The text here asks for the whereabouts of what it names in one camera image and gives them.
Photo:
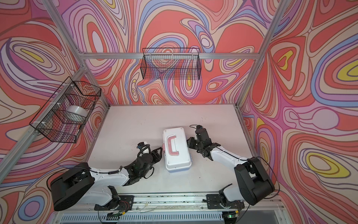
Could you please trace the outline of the white blue plastic tool box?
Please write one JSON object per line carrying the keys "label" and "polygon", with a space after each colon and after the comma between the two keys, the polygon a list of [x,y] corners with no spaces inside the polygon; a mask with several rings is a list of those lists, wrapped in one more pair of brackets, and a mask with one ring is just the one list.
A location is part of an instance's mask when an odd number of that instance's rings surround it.
{"label": "white blue plastic tool box", "polygon": [[163,151],[168,172],[185,171],[191,168],[192,158],[186,140],[182,127],[163,131]]}

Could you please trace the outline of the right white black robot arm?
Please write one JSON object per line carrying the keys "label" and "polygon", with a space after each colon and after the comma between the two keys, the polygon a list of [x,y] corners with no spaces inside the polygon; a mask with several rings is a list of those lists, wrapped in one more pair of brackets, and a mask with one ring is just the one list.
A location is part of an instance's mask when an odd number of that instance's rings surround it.
{"label": "right white black robot arm", "polygon": [[221,144],[212,142],[207,130],[201,125],[191,125],[195,137],[187,140],[188,147],[211,161],[218,162],[235,173],[237,184],[223,187],[217,194],[207,195],[204,202],[212,209],[217,204],[224,209],[238,202],[256,205],[269,199],[276,189],[258,157],[246,158],[227,151]]}

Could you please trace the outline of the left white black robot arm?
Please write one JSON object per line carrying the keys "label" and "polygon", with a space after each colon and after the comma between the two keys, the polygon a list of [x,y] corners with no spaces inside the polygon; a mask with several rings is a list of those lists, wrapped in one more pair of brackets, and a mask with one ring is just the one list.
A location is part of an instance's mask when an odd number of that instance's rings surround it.
{"label": "left white black robot arm", "polygon": [[49,184],[54,210],[64,211],[77,203],[93,204],[99,211],[116,209],[122,201],[116,187],[149,178],[148,172],[162,159],[162,147],[151,150],[149,144],[141,142],[137,148],[136,159],[116,170],[95,169],[86,162],[64,169]]}

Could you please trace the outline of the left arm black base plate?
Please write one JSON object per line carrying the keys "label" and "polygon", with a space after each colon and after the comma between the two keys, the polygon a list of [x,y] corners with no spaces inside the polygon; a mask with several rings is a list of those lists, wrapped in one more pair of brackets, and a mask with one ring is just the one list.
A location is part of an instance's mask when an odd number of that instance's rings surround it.
{"label": "left arm black base plate", "polygon": [[106,205],[95,205],[95,211],[130,211],[134,202],[134,195],[121,195],[113,198]]}

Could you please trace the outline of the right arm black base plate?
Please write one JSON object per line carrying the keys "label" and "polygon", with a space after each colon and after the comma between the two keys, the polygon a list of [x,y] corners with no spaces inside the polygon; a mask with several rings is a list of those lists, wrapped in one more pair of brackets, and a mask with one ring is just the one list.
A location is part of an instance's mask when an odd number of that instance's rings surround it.
{"label": "right arm black base plate", "polygon": [[223,195],[220,194],[207,194],[206,198],[202,200],[207,204],[208,209],[236,209],[241,211],[245,208],[244,202],[240,200],[228,201]]}

